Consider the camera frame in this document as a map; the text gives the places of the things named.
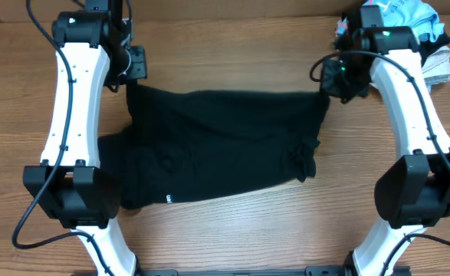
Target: blue cloth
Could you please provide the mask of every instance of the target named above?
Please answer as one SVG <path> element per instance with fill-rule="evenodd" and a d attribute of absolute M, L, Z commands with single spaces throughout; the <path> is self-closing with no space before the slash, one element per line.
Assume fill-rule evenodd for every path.
<path fill-rule="evenodd" d="M 421 0 L 369 0 L 364 5 L 378 5 L 386 27 L 409 26 L 421 41 L 435 42 L 445 31 L 438 13 Z M 347 20 L 337 23 L 337 35 L 347 30 Z"/>

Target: black garment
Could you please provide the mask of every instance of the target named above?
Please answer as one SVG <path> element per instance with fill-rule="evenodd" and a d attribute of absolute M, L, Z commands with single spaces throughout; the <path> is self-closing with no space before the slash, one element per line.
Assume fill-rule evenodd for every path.
<path fill-rule="evenodd" d="M 422 57 L 422 66 L 424 66 L 425 61 L 434 54 L 439 48 L 450 44 L 450 37 L 446 34 L 446 31 L 438 36 L 438 39 L 434 42 L 430 40 L 421 42 L 420 53 Z"/>
<path fill-rule="evenodd" d="M 329 105 L 319 93 L 127 88 L 133 124 L 99 139 L 101 169 L 121 180 L 122 205 L 213 199 L 315 176 Z"/>

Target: wooden table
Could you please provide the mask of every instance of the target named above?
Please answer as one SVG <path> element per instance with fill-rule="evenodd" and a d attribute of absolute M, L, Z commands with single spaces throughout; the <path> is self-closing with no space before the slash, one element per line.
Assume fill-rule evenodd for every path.
<path fill-rule="evenodd" d="M 443 16 L 450 34 L 450 16 Z M 150 86 L 198 89 L 317 90 L 307 73 L 330 53 L 336 18 L 147 22 Z M 54 50 L 32 24 L 0 24 L 0 275 L 69 275 L 94 269 L 72 238 L 20 251 L 11 233 L 31 196 L 21 182 L 38 164 L 53 106 Z M 433 91 L 450 134 L 450 83 Z M 125 93 L 106 91 L 100 135 L 130 121 Z M 180 271 L 304 268 L 341 264 L 376 218 L 373 187 L 394 163 L 395 144 L 376 93 L 347 105 L 333 100 L 320 134 L 317 177 L 223 199 L 121 210 L 127 244 L 145 269 Z M 21 234 L 36 242 L 65 232 L 36 209 Z M 429 233 L 450 239 L 450 218 Z M 401 259 L 415 275 L 450 275 L 450 248 L 418 240 Z"/>

